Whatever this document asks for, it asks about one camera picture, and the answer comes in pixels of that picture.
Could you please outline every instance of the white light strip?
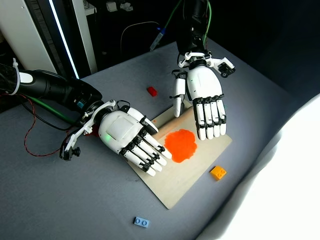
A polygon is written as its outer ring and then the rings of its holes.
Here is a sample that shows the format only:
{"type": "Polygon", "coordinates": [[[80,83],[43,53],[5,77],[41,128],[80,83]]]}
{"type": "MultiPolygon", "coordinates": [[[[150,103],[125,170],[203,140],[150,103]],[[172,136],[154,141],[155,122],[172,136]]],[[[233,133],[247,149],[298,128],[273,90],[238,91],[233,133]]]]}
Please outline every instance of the white light strip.
{"type": "Polygon", "coordinates": [[[70,63],[71,63],[71,65],[72,65],[72,68],[73,68],[75,77],[78,79],[78,78],[79,78],[79,75],[78,75],[78,73],[77,73],[76,66],[75,66],[74,61],[73,61],[73,59],[72,59],[71,53],[70,53],[70,51],[69,51],[69,47],[68,47],[68,45],[67,45],[67,41],[66,41],[64,32],[62,31],[62,28],[61,28],[61,25],[60,25],[60,21],[59,21],[59,18],[58,18],[56,9],[55,9],[55,5],[54,5],[54,3],[52,2],[52,0],[49,0],[49,3],[50,3],[50,6],[51,6],[51,10],[52,10],[52,12],[53,12],[53,16],[54,16],[56,25],[58,26],[58,29],[59,29],[59,32],[60,32],[60,35],[61,35],[61,38],[62,38],[64,47],[65,47],[66,53],[68,54],[70,63]]]}

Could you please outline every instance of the orange circle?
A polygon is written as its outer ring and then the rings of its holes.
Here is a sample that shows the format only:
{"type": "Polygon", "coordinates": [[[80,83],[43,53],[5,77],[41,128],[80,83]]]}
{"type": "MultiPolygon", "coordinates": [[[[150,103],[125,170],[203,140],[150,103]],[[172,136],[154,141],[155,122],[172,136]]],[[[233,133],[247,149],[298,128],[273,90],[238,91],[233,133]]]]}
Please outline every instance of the orange circle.
{"type": "Polygon", "coordinates": [[[195,134],[186,129],[169,133],[165,140],[164,146],[172,153],[172,160],[176,163],[182,163],[184,160],[191,158],[197,150],[195,143],[195,134]]]}

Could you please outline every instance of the wooden rolling pin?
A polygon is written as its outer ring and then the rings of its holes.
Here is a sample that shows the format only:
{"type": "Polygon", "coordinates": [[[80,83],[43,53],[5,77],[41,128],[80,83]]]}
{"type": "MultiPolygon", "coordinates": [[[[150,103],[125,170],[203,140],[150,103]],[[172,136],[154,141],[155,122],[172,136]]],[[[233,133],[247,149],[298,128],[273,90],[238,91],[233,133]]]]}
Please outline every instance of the wooden rolling pin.
{"type": "Polygon", "coordinates": [[[194,108],[191,106],[189,107],[180,117],[175,117],[165,125],[163,125],[157,134],[152,135],[157,141],[169,133],[172,129],[179,126],[184,120],[189,118],[191,115],[194,114],[194,108]]]}

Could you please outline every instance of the gray table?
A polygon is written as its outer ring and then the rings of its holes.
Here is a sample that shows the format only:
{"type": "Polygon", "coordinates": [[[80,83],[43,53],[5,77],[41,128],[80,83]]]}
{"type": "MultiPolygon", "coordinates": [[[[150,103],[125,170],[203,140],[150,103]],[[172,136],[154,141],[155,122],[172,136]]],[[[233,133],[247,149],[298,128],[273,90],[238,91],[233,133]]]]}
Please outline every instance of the gray table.
{"type": "MultiPolygon", "coordinates": [[[[223,180],[215,182],[204,174],[167,210],[127,163],[96,137],[81,137],[81,156],[71,162],[57,154],[27,154],[23,142],[32,116],[18,106],[0,114],[0,239],[194,239],[276,132],[283,109],[292,101],[213,41],[208,41],[208,48],[215,57],[226,56],[237,69],[227,79],[219,77],[226,96],[227,134],[233,139],[214,163],[227,170],[223,180]],[[149,228],[134,225],[135,216],[150,220],[149,228]]],[[[152,119],[172,105],[171,71],[177,68],[177,53],[172,43],[85,80],[101,91],[103,100],[130,101],[152,119]],[[157,97],[146,91],[149,86],[158,91],[157,97]]],[[[40,108],[37,112],[50,119],[40,108]]],[[[28,146],[46,153],[60,146],[64,137],[37,121],[28,146]]]]}

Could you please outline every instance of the cutting board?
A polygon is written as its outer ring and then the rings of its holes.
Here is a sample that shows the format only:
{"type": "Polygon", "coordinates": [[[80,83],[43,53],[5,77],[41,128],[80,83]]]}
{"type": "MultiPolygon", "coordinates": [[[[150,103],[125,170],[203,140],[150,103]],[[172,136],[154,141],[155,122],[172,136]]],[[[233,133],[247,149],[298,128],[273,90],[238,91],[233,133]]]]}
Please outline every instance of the cutting board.
{"type": "MultiPolygon", "coordinates": [[[[185,106],[188,108],[191,105],[186,101],[185,106]]],[[[159,128],[159,133],[153,137],[162,145],[165,144],[165,139],[169,133],[179,131],[180,129],[193,132],[197,145],[197,149],[191,158],[181,163],[167,159],[167,165],[153,177],[128,162],[165,207],[171,209],[202,174],[211,170],[208,168],[232,142],[232,139],[224,135],[212,140],[199,140],[195,117],[191,108],[186,109],[185,113],[179,118],[175,118],[173,107],[171,107],[153,119],[152,122],[159,128]]]]}

